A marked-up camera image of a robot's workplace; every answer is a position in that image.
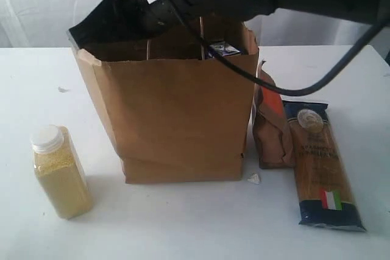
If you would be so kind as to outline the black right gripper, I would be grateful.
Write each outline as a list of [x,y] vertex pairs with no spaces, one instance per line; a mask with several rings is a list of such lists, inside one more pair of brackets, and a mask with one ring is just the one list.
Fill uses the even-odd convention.
[[[187,21],[195,19],[195,0],[172,0]],[[141,40],[179,23],[168,0],[102,0],[79,24],[67,31],[77,49],[98,43]]]

